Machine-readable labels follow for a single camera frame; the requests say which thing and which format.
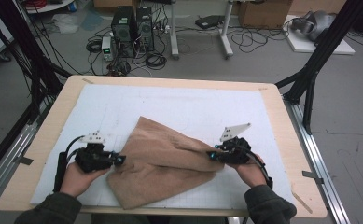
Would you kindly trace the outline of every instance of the brown cloth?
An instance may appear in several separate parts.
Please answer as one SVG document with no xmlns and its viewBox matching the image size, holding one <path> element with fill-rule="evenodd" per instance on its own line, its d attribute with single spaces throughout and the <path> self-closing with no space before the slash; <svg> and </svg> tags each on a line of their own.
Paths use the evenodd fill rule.
<svg viewBox="0 0 363 224">
<path fill-rule="evenodd" d="M 219 149 L 140 117 L 107 181 L 124 209 L 154 203 L 214 178 L 224 164 L 210 161 L 210 150 Z"/>
</svg>

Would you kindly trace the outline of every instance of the wooden table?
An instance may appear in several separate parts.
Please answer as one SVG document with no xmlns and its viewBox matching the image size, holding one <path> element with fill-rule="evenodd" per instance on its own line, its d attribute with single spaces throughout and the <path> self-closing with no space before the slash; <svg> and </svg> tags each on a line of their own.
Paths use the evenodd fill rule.
<svg viewBox="0 0 363 224">
<path fill-rule="evenodd" d="M 327 209 L 314 179 L 302 176 L 302 171 L 310 172 L 311 169 L 304 156 L 291 119 L 286 112 L 281 94 L 275 85 L 268 83 L 91 76 L 72 76 L 68 78 L 62 92 L 25 154 L 26 158 L 30 158 L 34 162 L 31 165 L 19 165 L 0 198 L 0 210 L 23 211 L 34 207 L 30 204 L 30 200 L 35 192 L 44 164 L 56 144 L 62 127 L 75 106 L 82 88 L 86 84 L 259 91 L 267 109 L 288 179 L 291 182 L 292 193 L 296 198 L 295 202 L 298 209 L 296 217 L 325 217 L 327 215 Z M 246 212 L 241 213 L 232 210 L 158 208 L 123 210 L 122 208 L 104 206 L 83 206 L 82 212 L 224 217 L 243 217 L 246 214 Z"/>
</svg>

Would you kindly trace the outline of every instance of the brown box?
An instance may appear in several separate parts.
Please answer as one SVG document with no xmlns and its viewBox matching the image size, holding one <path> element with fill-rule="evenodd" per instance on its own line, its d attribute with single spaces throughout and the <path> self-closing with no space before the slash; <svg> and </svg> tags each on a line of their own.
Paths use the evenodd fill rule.
<svg viewBox="0 0 363 224">
<path fill-rule="evenodd" d="M 324 10 L 327 13 L 339 13 L 346 0 L 294 0 L 289 15 L 302 16 L 309 11 Z"/>
<path fill-rule="evenodd" d="M 114 9 L 119 6 L 133 6 L 134 9 L 138 7 L 139 0 L 93 0 L 94 7 Z"/>
<path fill-rule="evenodd" d="M 281 29 L 293 0 L 267 0 L 262 4 L 242 3 L 239 22 L 243 27 Z"/>
</svg>

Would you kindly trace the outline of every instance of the forearm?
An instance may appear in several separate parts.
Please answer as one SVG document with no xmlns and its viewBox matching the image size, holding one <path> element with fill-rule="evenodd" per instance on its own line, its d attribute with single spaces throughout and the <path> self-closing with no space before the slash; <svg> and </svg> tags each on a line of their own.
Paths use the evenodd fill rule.
<svg viewBox="0 0 363 224">
<path fill-rule="evenodd" d="M 80 208 L 81 203 L 74 197 L 64 193 L 54 193 L 36 208 L 21 213 L 15 224 L 70 224 L 76 220 Z"/>
<path fill-rule="evenodd" d="M 275 194 L 268 186 L 261 185 L 245 193 L 248 212 L 254 223 L 289 223 L 297 214 L 296 207 Z"/>
</svg>

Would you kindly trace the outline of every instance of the person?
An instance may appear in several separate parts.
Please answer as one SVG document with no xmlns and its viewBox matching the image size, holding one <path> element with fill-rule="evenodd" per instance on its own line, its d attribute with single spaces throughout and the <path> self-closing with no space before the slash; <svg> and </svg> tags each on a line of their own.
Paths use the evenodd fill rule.
<svg viewBox="0 0 363 224">
<path fill-rule="evenodd" d="M 263 173 L 253 161 L 250 160 L 246 164 L 228 164 L 228 166 L 234 168 L 239 177 L 251 188 L 245 193 L 244 198 L 248 204 L 249 216 L 254 223 L 289 223 L 289 220 L 297 214 L 297 209 L 292 203 L 278 196 L 267 186 Z M 76 163 L 70 163 L 60 191 L 49 195 L 34 209 L 21 213 L 16 218 L 15 224 L 74 223 L 82 206 L 77 196 L 85 192 L 93 180 L 106 172 L 108 170 L 85 174 Z"/>
</svg>

